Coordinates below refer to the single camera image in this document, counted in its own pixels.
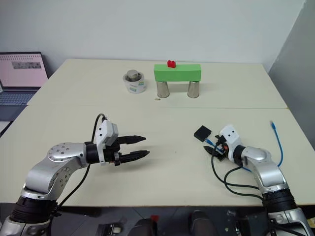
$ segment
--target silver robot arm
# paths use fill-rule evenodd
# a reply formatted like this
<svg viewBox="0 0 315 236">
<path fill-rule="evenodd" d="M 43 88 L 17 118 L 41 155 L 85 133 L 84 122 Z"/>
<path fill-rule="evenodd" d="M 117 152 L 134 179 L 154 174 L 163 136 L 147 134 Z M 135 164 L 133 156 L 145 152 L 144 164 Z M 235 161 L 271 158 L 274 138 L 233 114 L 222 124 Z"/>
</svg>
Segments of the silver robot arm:
<svg viewBox="0 0 315 236">
<path fill-rule="evenodd" d="M 141 136 L 118 137 L 116 124 L 104 120 L 96 131 L 96 144 L 61 143 L 53 146 L 46 157 L 28 173 L 21 196 L 14 210 L 6 218 L 0 236 L 47 235 L 51 218 L 58 208 L 57 199 L 69 178 L 89 164 L 105 165 L 140 159 L 146 150 L 122 155 L 120 144 L 134 144 L 145 140 Z"/>
<path fill-rule="evenodd" d="M 228 158 L 239 166 L 248 168 L 254 175 L 263 197 L 263 205 L 271 222 L 279 225 L 300 224 L 308 236 L 313 232 L 300 208 L 295 204 L 289 186 L 269 151 L 245 147 L 232 125 L 227 125 L 220 135 L 228 145 Z"/>
</svg>

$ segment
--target green bridge block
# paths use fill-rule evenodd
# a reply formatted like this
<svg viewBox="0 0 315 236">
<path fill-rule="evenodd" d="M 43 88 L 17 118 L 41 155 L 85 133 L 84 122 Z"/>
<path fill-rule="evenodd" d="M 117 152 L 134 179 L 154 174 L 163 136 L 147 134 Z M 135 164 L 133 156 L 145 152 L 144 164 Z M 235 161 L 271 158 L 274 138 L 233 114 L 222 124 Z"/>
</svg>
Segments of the green bridge block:
<svg viewBox="0 0 315 236">
<path fill-rule="evenodd" d="M 154 75 L 159 82 L 200 81 L 200 64 L 179 64 L 175 68 L 166 64 L 155 64 Z"/>
</svg>

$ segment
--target table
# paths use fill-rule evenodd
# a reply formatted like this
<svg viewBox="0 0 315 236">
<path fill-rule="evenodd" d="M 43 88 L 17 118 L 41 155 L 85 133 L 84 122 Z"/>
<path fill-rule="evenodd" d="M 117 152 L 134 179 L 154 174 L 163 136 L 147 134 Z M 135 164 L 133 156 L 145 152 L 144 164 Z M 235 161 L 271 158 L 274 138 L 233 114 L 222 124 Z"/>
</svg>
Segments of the table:
<svg viewBox="0 0 315 236">
<path fill-rule="evenodd" d="M 314 204 L 315 152 L 288 109 L 138 108 L 84 105 L 31 105 L 0 139 L 0 202 L 15 202 L 25 177 L 49 148 L 61 142 L 89 141 L 96 115 L 103 112 L 118 125 L 120 135 L 142 135 L 146 141 L 123 145 L 122 152 L 147 149 L 138 161 L 115 167 L 91 166 L 90 173 L 67 202 L 68 206 L 256 206 L 256 198 L 228 192 L 210 169 L 210 156 L 193 133 L 201 126 L 212 137 L 232 123 L 244 145 L 269 150 L 278 162 L 280 151 L 270 127 L 272 119 L 284 150 L 281 166 L 297 204 Z M 218 173 L 235 167 L 228 160 L 215 163 Z M 81 180 L 75 172 L 61 199 Z M 239 170 L 231 182 L 255 184 L 251 173 Z"/>
<path fill-rule="evenodd" d="M 28 105 L 106 105 L 129 107 L 286 108 L 261 64 L 201 63 L 200 96 L 187 96 L 188 83 L 169 83 L 170 96 L 159 99 L 154 64 L 164 61 L 68 59 Z M 123 75 L 144 74 L 142 94 L 130 94 Z"/>
</svg>

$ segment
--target blue cable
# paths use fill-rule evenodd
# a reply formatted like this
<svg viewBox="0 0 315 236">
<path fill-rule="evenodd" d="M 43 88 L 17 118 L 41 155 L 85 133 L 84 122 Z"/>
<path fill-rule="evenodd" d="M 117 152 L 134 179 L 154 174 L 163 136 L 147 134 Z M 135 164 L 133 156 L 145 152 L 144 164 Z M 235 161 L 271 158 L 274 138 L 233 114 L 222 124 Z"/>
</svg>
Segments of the blue cable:
<svg viewBox="0 0 315 236">
<path fill-rule="evenodd" d="M 211 145 L 211 146 L 213 146 L 213 147 L 215 147 L 215 146 L 216 146 L 214 143 L 212 143 L 212 142 L 211 142 L 211 140 L 210 140 L 210 139 L 205 139 L 205 142 L 206 142 L 206 143 L 208 143 L 208 144 L 210 144 L 210 145 Z M 224 151 L 223 151 L 223 150 L 221 150 L 221 149 L 219 149 L 218 147 L 216 148 L 216 150 L 220 151 L 220 152 L 221 152 L 221 154 L 222 154 L 222 153 L 224 153 Z"/>
<path fill-rule="evenodd" d="M 278 141 L 278 145 L 279 145 L 279 149 L 280 149 L 280 152 L 281 152 L 281 159 L 280 159 L 280 162 L 278 164 L 278 167 L 280 167 L 280 165 L 282 164 L 282 162 L 284 161 L 284 151 L 282 149 L 282 145 L 281 145 L 281 142 L 280 142 L 280 139 L 279 139 L 279 136 L 278 136 L 278 132 L 277 132 L 277 129 L 276 129 L 276 125 L 273 123 L 273 121 L 270 121 L 270 125 L 272 127 L 272 129 L 274 130 L 275 132 L 275 135 L 276 135 L 276 138 L 277 138 L 277 141 Z M 249 169 L 243 167 L 244 170 L 246 171 L 249 171 L 251 172 Z"/>
</svg>

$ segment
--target metal cylinder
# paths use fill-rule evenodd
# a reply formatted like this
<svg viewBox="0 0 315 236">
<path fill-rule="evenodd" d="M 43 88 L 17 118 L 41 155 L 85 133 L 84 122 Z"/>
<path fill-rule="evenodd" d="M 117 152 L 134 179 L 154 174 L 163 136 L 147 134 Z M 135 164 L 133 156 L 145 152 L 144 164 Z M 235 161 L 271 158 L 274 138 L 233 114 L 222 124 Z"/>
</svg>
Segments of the metal cylinder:
<svg viewBox="0 0 315 236">
<path fill-rule="evenodd" d="M 168 90 L 167 82 L 157 81 L 157 95 L 160 98 L 166 98 L 169 96 L 169 90 Z"/>
<path fill-rule="evenodd" d="M 141 74 L 136 70 L 129 70 L 126 74 L 126 80 L 135 82 L 141 79 Z"/>
<path fill-rule="evenodd" d="M 197 98 L 199 96 L 199 81 L 189 82 L 187 95 L 191 98 Z"/>
</svg>

